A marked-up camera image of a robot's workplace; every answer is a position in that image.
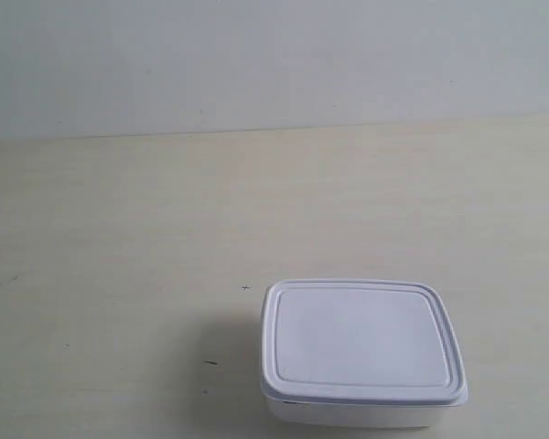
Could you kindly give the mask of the white lidded plastic container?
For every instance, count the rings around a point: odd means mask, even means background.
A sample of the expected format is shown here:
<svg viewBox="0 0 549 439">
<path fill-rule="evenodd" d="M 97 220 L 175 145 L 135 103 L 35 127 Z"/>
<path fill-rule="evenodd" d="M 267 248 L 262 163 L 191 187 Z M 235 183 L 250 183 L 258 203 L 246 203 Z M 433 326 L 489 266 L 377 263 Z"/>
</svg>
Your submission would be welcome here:
<svg viewBox="0 0 549 439">
<path fill-rule="evenodd" d="M 260 384 L 276 418 L 334 427 L 423 428 L 468 401 L 441 297 L 398 281 L 271 285 L 261 314 Z"/>
</svg>

